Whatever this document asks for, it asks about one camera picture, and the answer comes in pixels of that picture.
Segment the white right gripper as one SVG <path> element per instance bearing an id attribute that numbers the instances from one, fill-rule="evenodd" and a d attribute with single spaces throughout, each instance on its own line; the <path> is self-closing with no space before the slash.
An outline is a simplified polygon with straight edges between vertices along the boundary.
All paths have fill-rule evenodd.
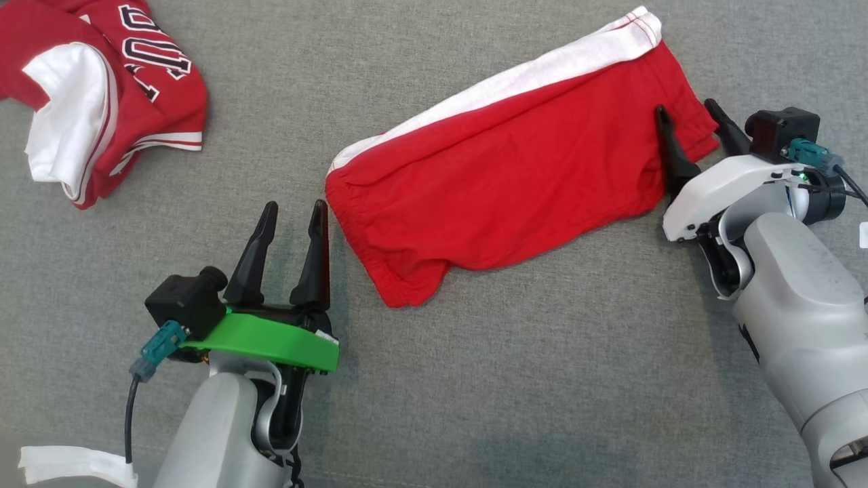
<path id="1" fill-rule="evenodd" d="M 734 203 L 738 203 L 768 182 L 795 183 L 807 168 L 800 163 L 772 164 L 750 152 L 751 140 L 713 98 L 704 106 L 717 124 L 714 133 L 729 157 L 707 171 L 693 163 L 675 135 L 675 124 L 663 106 L 655 108 L 655 129 L 659 143 L 665 186 L 675 200 L 663 217 L 668 241 L 692 240 L 698 227 Z"/>

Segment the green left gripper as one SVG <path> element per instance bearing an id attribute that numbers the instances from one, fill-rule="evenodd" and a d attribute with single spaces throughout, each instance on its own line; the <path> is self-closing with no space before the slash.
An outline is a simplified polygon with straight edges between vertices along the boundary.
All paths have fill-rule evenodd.
<path id="1" fill-rule="evenodd" d="M 264 204 L 227 284 L 227 304 L 264 304 L 264 262 L 276 231 L 278 212 L 276 201 Z M 322 373 L 336 371 L 339 341 L 332 333 L 328 313 L 320 310 L 331 306 L 328 204 L 322 199 L 314 203 L 308 238 L 306 262 L 290 294 L 290 303 L 300 308 L 229 308 L 205 339 L 188 338 L 180 349 L 199 356 L 227 352 Z"/>

